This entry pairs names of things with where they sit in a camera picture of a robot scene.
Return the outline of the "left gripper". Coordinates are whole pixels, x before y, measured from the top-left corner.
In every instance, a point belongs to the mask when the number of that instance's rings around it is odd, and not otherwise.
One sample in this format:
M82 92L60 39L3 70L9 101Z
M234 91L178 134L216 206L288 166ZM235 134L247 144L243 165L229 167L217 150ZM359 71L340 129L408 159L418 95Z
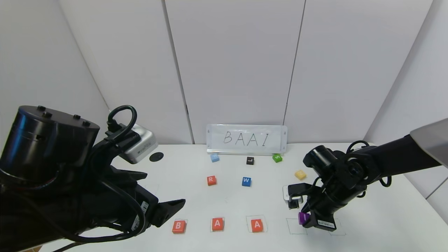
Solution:
M114 179L141 180L147 178L147 173L117 169L110 166ZM155 196L136 183L119 183L115 185L134 199L145 216L143 231L150 226L149 214ZM151 225L159 228L185 205L185 199L178 199L156 204L151 212ZM135 209L122 197L104 185L97 184L89 190L83 190L83 222L89 228L111 228L117 231L130 232L136 230L141 220Z

